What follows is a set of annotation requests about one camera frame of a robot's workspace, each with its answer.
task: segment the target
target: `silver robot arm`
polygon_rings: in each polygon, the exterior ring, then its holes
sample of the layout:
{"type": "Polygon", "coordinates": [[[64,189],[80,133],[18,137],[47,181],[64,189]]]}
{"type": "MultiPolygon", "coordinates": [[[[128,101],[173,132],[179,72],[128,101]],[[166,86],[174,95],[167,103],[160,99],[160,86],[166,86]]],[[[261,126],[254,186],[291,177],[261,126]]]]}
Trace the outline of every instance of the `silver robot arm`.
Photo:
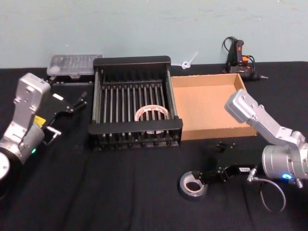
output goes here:
{"type": "Polygon", "coordinates": [[[299,188],[301,179],[308,179],[308,144],[299,131],[280,126],[258,105],[247,91],[240,89],[225,105],[225,109],[239,122],[253,126],[269,143],[262,155],[266,175],[272,179],[293,180],[299,188]]]}
{"type": "Polygon", "coordinates": [[[31,73],[18,81],[13,119],[0,140],[0,197],[32,150],[44,139],[44,132],[34,124],[34,117],[50,90],[47,82],[31,73]]]}

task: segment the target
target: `power cord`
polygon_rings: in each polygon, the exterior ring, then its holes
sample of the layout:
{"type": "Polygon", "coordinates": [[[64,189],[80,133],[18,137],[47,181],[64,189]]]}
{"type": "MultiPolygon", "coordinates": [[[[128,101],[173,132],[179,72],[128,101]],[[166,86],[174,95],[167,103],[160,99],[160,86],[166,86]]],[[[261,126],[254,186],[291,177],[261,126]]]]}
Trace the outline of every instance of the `power cord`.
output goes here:
{"type": "Polygon", "coordinates": [[[261,197],[261,200],[262,200],[262,204],[263,204],[264,207],[265,207],[269,212],[271,212],[271,213],[273,213],[273,211],[266,205],[266,202],[265,202],[265,200],[264,200],[264,196],[263,196],[263,192],[262,192],[262,185],[263,185],[264,183],[269,183],[269,184],[275,186],[275,187],[278,189],[278,191],[281,193],[281,195],[282,195],[282,200],[283,200],[282,207],[281,207],[281,209],[278,211],[278,213],[280,213],[280,212],[282,212],[282,211],[284,210],[285,205],[286,205],[286,198],[285,198],[284,192],[282,191],[281,187],[280,187],[278,184],[276,184],[275,182],[273,182],[273,181],[271,181],[271,180],[263,179],[263,178],[258,178],[258,177],[252,177],[251,180],[252,180],[252,181],[259,181],[259,182],[262,182],[262,184],[260,185],[260,188],[259,188],[259,194],[260,194],[260,197],[261,197]]]}

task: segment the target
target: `white plastic piece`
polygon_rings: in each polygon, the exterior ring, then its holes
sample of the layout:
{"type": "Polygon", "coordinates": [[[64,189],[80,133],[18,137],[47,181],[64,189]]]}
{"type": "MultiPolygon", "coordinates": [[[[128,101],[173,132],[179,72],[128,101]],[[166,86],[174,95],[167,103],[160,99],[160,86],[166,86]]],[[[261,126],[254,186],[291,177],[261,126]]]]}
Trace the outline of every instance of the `white plastic piece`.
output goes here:
{"type": "Polygon", "coordinates": [[[58,100],[61,100],[61,101],[64,99],[62,96],[60,96],[60,95],[58,95],[58,94],[56,94],[56,93],[54,93],[52,96],[53,96],[54,98],[58,99],[58,100]]]}
{"type": "Polygon", "coordinates": [[[189,60],[189,62],[184,61],[182,64],[173,64],[171,63],[172,66],[181,66],[182,69],[186,69],[186,68],[190,68],[191,67],[191,63],[193,62],[193,60],[195,59],[195,57],[197,57],[197,55],[199,54],[199,52],[196,51],[196,53],[193,55],[193,57],[189,60]]]}

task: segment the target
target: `black dish rack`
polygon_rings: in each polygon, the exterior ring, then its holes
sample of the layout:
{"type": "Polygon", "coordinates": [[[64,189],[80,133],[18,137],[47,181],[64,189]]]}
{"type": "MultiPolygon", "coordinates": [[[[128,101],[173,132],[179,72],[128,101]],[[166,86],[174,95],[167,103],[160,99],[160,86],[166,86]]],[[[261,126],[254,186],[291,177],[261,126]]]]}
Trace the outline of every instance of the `black dish rack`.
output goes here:
{"type": "Polygon", "coordinates": [[[176,146],[183,122],[177,116],[168,56],[98,58],[95,72],[90,144],[94,150],[130,147],[176,146]],[[145,105],[165,107],[170,118],[158,112],[144,113],[145,105]]]}

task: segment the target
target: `blue led light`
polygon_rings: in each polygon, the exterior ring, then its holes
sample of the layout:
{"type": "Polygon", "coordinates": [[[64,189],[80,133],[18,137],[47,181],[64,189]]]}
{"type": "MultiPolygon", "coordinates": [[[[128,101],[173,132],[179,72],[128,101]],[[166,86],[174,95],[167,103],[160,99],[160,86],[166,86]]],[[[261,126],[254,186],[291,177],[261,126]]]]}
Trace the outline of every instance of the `blue led light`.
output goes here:
{"type": "Polygon", "coordinates": [[[287,179],[287,180],[292,179],[292,177],[289,174],[283,174],[282,178],[287,179]]]}

